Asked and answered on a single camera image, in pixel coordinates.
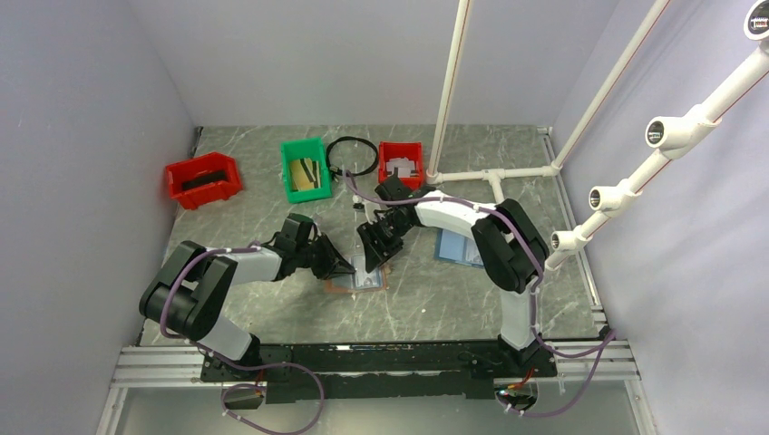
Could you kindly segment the brown card holder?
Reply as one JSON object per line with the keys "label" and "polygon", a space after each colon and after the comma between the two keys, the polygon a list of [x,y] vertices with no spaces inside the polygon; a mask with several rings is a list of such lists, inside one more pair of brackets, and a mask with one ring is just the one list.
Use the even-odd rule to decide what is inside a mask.
{"label": "brown card holder", "polygon": [[370,293],[385,290],[388,287],[387,277],[390,267],[384,265],[377,267],[372,272],[365,271],[365,256],[363,254],[352,255],[347,258],[355,272],[352,275],[341,275],[326,280],[324,291],[328,294]]}

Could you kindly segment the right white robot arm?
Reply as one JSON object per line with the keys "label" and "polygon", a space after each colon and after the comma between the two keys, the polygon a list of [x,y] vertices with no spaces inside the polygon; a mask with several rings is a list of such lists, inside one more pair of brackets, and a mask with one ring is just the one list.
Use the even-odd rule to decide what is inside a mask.
{"label": "right white robot arm", "polygon": [[382,266],[404,246],[415,227],[434,227],[474,241],[486,275],[499,288],[502,369],[521,376],[540,349],[537,291],[550,249],[519,202],[473,202],[439,189],[407,187],[391,176],[375,189],[373,219],[357,227],[365,251],[365,269]]}

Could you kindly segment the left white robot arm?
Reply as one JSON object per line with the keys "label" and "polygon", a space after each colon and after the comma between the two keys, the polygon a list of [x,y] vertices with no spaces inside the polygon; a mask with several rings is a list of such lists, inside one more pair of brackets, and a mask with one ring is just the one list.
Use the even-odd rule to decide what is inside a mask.
{"label": "left white robot arm", "polygon": [[234,285],[284,280],[307,269],[321,281],[350,276],[355,268],[320,232],[315,221],[291,213],[265,242],[212,248],[181,242],[141,296],[139,312],[157,323],[161,335],[194,343],[225,362],[240,381],[253,378],[263,363],[256,335],[222,313]]}

